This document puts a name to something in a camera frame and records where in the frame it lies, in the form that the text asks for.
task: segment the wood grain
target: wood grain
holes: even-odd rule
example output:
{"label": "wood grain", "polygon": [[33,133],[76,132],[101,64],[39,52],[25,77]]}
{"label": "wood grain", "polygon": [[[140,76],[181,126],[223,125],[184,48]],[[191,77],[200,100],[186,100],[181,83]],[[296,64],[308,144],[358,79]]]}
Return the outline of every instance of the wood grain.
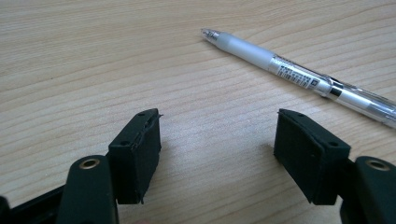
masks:
{"label": "wood grain", "polygon": [[395,131],[200,37],[227,31],[396,100],[394,1],[0,1],[0,194],[12,206],[105,154],[159,108],[163,151],[144,205],[120,223],[340,223],[273,156],[277,110],[302,112],[396,163]]}

